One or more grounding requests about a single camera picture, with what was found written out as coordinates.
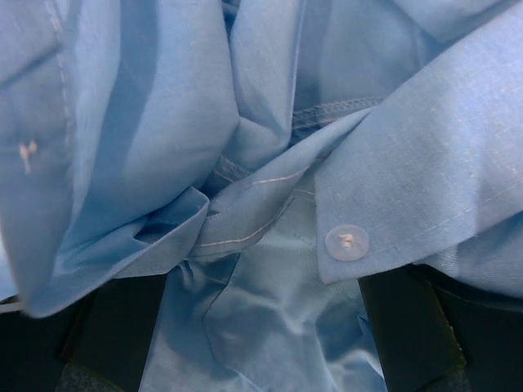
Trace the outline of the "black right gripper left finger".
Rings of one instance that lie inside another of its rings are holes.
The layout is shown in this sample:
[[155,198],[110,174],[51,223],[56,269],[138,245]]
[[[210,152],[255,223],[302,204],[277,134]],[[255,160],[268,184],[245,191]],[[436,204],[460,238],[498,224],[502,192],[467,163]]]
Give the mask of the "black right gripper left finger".
[[1,316],[3,391],[137,391],[166,278],[115,279],[46,318]]

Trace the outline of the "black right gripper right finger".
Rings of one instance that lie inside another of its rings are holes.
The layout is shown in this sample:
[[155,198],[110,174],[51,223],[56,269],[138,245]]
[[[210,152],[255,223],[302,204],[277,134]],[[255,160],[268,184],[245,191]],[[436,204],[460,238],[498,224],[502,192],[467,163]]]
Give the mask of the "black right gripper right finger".
[[520,391],[522,301],[406,265],[358,281],[387,389]]

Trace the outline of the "blue shirt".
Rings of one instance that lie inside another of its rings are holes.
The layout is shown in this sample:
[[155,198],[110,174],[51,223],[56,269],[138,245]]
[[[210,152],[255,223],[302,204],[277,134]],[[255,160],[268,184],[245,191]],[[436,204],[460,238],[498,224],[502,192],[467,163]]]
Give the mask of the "blue shirt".
[[2,2],[2,315],[128,281],[141,391],[384,391],[407,265],[521,312],[521,2]]

